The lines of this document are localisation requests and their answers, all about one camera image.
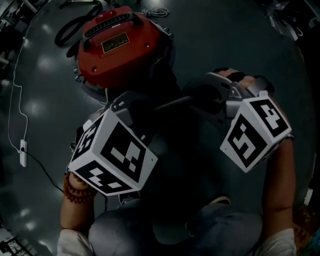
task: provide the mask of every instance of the floor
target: floor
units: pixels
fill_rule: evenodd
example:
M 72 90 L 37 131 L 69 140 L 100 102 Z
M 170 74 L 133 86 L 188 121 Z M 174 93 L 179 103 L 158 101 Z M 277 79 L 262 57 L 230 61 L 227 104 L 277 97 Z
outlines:
M 75 63 L 66 58 L 54 38 L 71 19 L 84 15 L 90 6 L 58 9 L 63 0 L 52 0 L 33 21 L 19 59 L 16 83 L 23 86 L 21 108 L 29 117 L 28 151 L 40 160 L 62 187 L 70 158 L 69 144 L 78 126 L 101 104 L 81 91 L 75 82 Z M 312 92 L 299 49 L 277 33 L 254 0 L 120 0 L 134 11 L 166 7 L 171 13 L 153 18 L 170 28 L 176 45 L 173 67 L 181 88 L 192 78 L 218 67 L 232 67 L 250 75 L 263 74 L 276 88 L 275 98 L 287 114 L 295 140 L 296 203 L 301 203 L 311 179 L 316 149 L 315 111 Z M 19 155 L 7 135 L 10 83 L 0 98 L 0 146 L 4 183 L 0 186 L 0 213 L 13 234 L 28 238 L 40 255 L 56 254 L 62 194 L 48 181 L 31 158 L 19 164 Z M 10 135 L 20 144 L 25 119 L 18 111 L 19 90 L 14 89 Z M 154 217 L 154 230 L 163 243 L 183 239 L 183 223 L 212 198 L 229 195 L 234 206 L 261 210 L 266 164 L 245 174 L 219 146 L 222 134 L 197 116 L 178 118 L 164 127 L 149 148 L 159 162 L 142 196 Z M 118 205 L 109 198 L 108 209 Z M 104 210 L 98 195 L 95 214 Z

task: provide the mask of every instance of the gray pants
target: gray pants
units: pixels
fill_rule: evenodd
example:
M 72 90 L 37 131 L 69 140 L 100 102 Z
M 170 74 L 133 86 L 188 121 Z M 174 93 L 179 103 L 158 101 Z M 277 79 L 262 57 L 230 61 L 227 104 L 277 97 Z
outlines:
M 188 223 L 191 238 L 175 245 L 157 241 L 140 199 L 102 213 L 89 230 L 95 256 L 248 255 L 259 246 L 262 218 L 221 203 L 203 207 Z

